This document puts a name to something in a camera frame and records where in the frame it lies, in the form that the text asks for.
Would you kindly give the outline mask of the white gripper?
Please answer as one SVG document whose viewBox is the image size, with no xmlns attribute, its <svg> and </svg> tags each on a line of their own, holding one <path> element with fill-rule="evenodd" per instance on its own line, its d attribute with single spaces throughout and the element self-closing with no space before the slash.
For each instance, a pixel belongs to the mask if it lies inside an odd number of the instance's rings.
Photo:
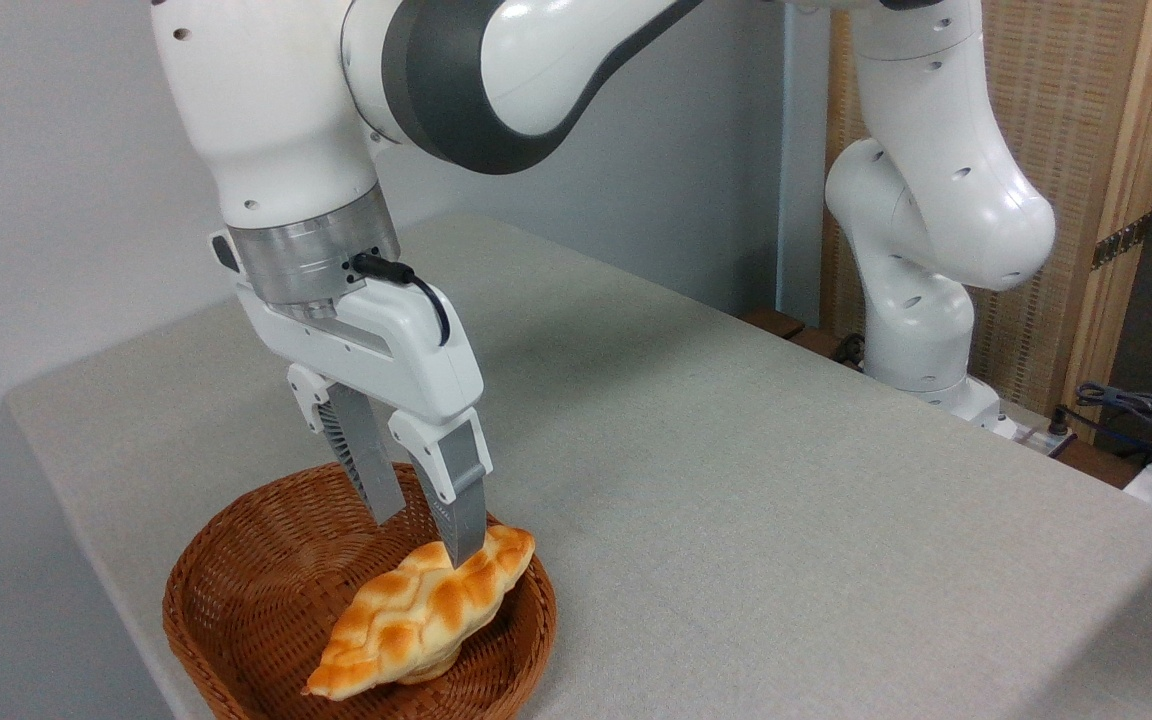
<svg viewBox="0 0 1152 720">
<path fill-rule="evenodd" d="M 391 433 L 410 454 L 450 564 L 465 564 L 483 547 L 493 462 L 472 409 L 483 377 L 453 306 L 440 344 L 434 306 L 412 286 L 370 281 L 340 297 L 334 318 L 311 320 L 278 313 L 247 282 L 236 291 L 262 342 L 293 363 L 287 379 L 308 429 L 329 444 L 376 524 L 406 501 L 366 396 L 401 409 Z"/>
</svg>

